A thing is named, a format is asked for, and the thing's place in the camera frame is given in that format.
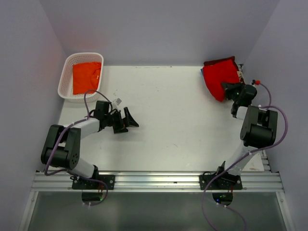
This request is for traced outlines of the red t shirt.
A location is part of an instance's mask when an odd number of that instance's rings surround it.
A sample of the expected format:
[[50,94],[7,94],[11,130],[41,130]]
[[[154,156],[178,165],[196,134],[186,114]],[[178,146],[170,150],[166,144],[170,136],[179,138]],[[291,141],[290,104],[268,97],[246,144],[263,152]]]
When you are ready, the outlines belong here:
[[234,56],[204,62],[202,73],[205,85],[217,101],[222,102],[225,99],[221,83],[236,84],[240,82],[238,71]]

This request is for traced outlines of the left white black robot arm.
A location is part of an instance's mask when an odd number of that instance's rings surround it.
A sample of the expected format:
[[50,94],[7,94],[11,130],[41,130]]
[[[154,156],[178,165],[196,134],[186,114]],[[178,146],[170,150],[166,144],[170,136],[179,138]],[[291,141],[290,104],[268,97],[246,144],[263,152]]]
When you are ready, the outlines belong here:
[[80,156],[81,140],[91,134],[112,127],[115,134],[126,133],[128,128],[137,128],[127,107],[119,110],[115,103],[97,101],[95,109],[82,120],[67,126],[52,125],[41,153],[45,165],[45,175],[50,175],[49,167],[71,174],[74,190],[113,190],[114,175],[101,175],[98,167]]

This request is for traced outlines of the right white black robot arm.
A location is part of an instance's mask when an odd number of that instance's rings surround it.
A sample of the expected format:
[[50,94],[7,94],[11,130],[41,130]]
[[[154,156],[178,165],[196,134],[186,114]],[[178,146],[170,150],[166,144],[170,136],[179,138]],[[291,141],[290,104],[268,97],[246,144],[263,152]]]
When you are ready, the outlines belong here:
[[235,153],[217,168],[214,185],[227,190],[240,183],[240,174],[254,155],[276,140],[278,113],[252,105],[257,95],[256,85],[221,83],[225,98],[233,100],[231,115],[242,119],[240,145]]

